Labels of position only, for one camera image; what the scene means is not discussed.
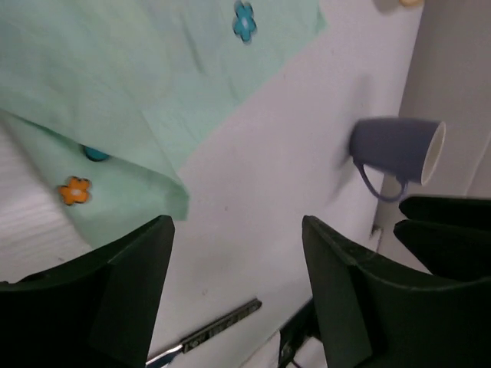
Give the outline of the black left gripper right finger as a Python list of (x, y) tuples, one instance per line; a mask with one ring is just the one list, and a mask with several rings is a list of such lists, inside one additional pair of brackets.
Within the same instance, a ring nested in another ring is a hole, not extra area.
[(488, 367), (489, 243), (411, 232), (426, 271), (302, 220), (302, 242), (330, 367)]

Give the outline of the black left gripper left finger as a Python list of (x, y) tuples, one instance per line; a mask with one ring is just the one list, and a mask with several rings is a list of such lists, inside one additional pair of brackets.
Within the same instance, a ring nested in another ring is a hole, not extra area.
[(85, 255), (1, 284), (3, 367), (142, 367), (175, 227), (165, 215)]

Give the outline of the green cartoon print cloth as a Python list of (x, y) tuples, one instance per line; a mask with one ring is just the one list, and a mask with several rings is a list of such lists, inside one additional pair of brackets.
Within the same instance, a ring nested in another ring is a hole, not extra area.
[(3, 1), (1, 117), (99, 248), (184, 220), (189, 155), (325, 25), (317, 1)]

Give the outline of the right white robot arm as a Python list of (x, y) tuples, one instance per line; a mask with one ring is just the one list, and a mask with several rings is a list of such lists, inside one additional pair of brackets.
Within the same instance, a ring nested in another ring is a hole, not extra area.
[(436, 276), (476, 281), (490, 276), (490, 200), (412, 195), (394, 235)]

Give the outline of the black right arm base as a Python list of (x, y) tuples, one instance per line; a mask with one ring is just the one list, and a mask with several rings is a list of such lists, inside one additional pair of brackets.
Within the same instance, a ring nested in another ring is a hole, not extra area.
[(304, 304), (279, 330), (280, 344), (278, 353), (278, 368), (285, 368), (295, 362), (295, 354), (304, 343), (315, 338), (321, 340), (318, 318), (315, 312), (314, 301), (311, 298)]

